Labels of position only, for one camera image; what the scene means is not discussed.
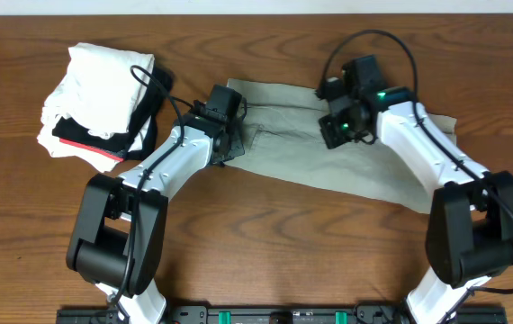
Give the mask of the khaki green shorts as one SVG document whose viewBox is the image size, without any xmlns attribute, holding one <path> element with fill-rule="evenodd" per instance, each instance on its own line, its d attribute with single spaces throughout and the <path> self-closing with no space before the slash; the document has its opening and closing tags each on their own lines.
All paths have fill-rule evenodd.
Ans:
<svg viewBox="0 0 513 324">
<path fill-rule="evenodd" d="M 318 120 L 329 108 L 313 89 L 234 78 L 227 86 L 247 99 L 245 153 L 230 166 L 429 213 L 431 197 L 390 148 L 380 142 L 327 148 Z"/>
</svg>

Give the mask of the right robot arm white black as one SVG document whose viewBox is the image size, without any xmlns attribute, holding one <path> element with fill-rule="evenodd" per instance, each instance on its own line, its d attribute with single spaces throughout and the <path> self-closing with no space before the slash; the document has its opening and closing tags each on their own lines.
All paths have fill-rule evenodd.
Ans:
<svg viewBox="0 0 513 324">
<path fill-rule="evenodd" d="M 323 77 L 317 96 L 328 103 L 319 126 L 329 149 L 379 141 L 431 199 L 429 269 L 396 320 L 455 320 L 469 296 L 513 266 L 513 175 L 470 159 L 430 120 L 414 91 L 387 84 L 374 56 L 349 61 L 341 77 Z"/>
</svg>

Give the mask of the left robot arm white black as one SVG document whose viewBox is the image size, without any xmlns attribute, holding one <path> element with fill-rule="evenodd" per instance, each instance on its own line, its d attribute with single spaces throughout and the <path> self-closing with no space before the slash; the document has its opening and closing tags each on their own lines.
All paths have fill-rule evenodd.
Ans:
<svg viewBox="0 0 513 324">
<path fill-rule="evenodd" d="M 197 171 L 244 153 L 242 94 L 215 85 L 205 103 L 175 120 L 167 140 L 133 169 L 87 183 L 67 267 L 106 294 L 105 309 L 59 310 L 59 323 L 159 323 L 167 308 L 154 276 L 167 206 Z"/>
</svg>

